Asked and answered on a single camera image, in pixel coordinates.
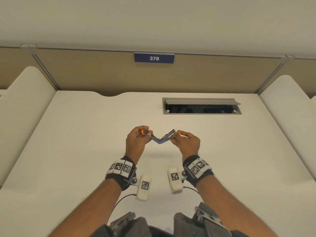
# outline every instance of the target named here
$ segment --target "black cable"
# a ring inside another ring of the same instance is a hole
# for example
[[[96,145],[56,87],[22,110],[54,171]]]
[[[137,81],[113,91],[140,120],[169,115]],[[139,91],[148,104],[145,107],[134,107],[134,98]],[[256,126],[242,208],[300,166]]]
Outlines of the black cable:
[[[136,194],[129,194],[129,195],[125,195],[124,197],[122,197],[116,204],[115,204],[115,206],[114,206],[114,208],[113,208],[113,210],[115,209],[115,207],[118,205],[118,203],[120,203],[120,201],[122,200],[122,199],[124,199],[125,197],[128,197],[128,196],[130,196],[130,195],[135,195],[136,196]]]
[[[188,188],[188,189],[191,189],[191,190],[193,190],[193,191],[195,191],[196,193],[198,193],[198,194],[199,194],[199,192],[198,192],[198,191],[196,191],[195,189],[193,189],[193,188],[191,188],[191,187],[186,187],[186,186],[184,186],[183,188]]]

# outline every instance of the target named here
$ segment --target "person's right hand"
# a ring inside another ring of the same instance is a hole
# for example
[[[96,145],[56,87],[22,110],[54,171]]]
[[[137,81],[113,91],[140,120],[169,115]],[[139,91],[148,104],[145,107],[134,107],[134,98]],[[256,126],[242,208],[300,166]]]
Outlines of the person's right hand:
[[[175,139],[171,139],[171,142],[180,149],[182,162],[189,156],[198,154],[200,148],[200,139],[198,137],[189,132],[180,130],[177,130],[173,135]]]

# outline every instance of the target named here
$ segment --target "desk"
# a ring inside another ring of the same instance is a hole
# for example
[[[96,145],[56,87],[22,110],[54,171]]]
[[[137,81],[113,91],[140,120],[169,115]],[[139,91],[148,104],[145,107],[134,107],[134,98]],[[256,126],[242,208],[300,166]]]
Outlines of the desk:
[[[242,115],[163,115],[162,97],[235,98]],[[140,93],[104,97],[57,91],[0,191],[3,236],[46,236],[121,158],[125,138],[148,125],[157,137],[174,129],[201,139],[200,156],[216,177],[279,236],[314,236],[316,183],[255,94]],[[149,225],[173,229],[173,215],[192,216],[200,196],[171,195],[167,169],[181,168],[172,143],[150,142],[137,175],[152,176],[147,202],[122,200],[110,221],[133,211]],[[136,193],[131,186],[121,195]]]

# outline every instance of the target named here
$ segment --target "blue sign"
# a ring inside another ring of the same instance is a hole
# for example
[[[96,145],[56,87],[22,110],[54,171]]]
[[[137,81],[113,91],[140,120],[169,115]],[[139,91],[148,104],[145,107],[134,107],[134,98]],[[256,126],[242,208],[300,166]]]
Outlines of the blue sign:
[[[134,60],[135,60],[135,62],[171,63],[171,64],[173,64],[174,54],[134,52]]]

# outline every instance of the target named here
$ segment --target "hand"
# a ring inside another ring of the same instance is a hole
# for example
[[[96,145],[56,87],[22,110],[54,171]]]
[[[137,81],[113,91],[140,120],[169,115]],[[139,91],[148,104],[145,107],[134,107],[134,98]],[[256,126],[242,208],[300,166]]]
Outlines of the hand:
[[[177,130],[177,132],[173,135],[175,136],[175,139],[171,139],[171,142],[180,149],[182,154],[182,163],[189,156],[198,154],[200,148],[199,138],[189,132],[179,130]]]
[[[148,134],[142,135],[142,130],[147,130]],[[140,156],[144,152],[145,145],[151,141],[150,137],[152,133],[153,131],[149,130],[148,126],[142,125],[135,127],[127,135],[125,155],[131,158],[135,164],[137,164]]]

